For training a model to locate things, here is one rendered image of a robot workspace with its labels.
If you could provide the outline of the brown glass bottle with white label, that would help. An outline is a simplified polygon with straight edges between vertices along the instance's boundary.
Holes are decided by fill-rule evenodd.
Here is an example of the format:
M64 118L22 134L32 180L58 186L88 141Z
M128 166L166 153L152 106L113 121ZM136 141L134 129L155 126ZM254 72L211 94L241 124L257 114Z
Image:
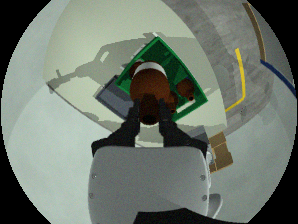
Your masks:
M159 99L164 98L165 103L170 96L170 86L161 64L148 60L140 63L132 78L129 93L140 99L139 120L145 125L154 125L159 122Z

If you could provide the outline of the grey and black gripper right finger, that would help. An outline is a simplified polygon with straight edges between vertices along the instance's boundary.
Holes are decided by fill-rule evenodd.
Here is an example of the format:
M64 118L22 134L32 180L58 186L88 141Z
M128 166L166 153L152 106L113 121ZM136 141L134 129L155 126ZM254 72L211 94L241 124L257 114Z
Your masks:
M191 146L202 151L206 159L208 145L206 142L191 138L188 134L177 127L172 121L170 108L165 106L164 98L159 99L159 133L163 136L163 147ZM167 112L166 112L167 111ZM168 119L167 119L168 117ZM166 133L166 140L165 140Z

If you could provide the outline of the green plastic crate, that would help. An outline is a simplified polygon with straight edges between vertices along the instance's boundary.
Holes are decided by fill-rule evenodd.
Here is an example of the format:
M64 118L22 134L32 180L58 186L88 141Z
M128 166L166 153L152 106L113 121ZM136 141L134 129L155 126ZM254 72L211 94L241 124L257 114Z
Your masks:
M158 40L160 41L161 44L158 42ZM163 44L165 45L165 47ZM166 47L167 47L167 50L169 51L165 49ZM176 55L176 53L160 37L156 37L155 40L153 39L152 43L150 41L149 44L147 44L145 48L143 48L143 51L141 53L140 52L138 53L138 55L135 56L135 58L133 58L133 61L131 61L131 64L128 64L129 66L127 65L128 67L127 66L125 67L125 69L120 74L119 78L114 83L120 89L122 89L123 91L125 91L127 94L130 95L129 88L130 88L132 79L129 76L129 70L131 66L140 58L143 62L146 60L153 60L160 63L166 73L170 89L172 88L177 93L179 102L176 106L176 112L174 114L171 114L172 121L176 122L177 120L181 119L182 117L186 116L187 114L191 113L195 109L199 108L200 106L208 102L208 99L206 98L203 90L201 89L201 87L199 86L198 82L191 74L189 69L182 62L182 60ZM177 62L174 56L181 64ZM191 76L192 80L188 75ZM179 93L176 91L177 89L175 89L176 87L174 88L174 86L178 84L180 81L182 81L184 78L186 78L187 76L189 77L189 79L192 81L194 85L195 90L193 94L196 102L188 106L181 112L177 113L177 109L179 109L189 101L186 99L186 97L179 95ZM201 94L201 92L203 95Z

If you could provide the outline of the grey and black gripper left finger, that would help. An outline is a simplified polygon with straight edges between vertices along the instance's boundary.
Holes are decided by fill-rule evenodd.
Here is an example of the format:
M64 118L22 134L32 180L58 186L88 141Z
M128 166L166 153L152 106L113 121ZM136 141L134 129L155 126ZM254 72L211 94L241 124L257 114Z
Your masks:
M107 138L94 141L91 144L92 156L104 146L135 147L135 137L140 133L140 99L135 98L133 107L129 108L127 120L121 124L121 128L110 134ZM133 108L133 109L132 109ZM132 114L131 114L132 113ZM131 120L130 120L131 118ZM133 134L133 137L132 137Z

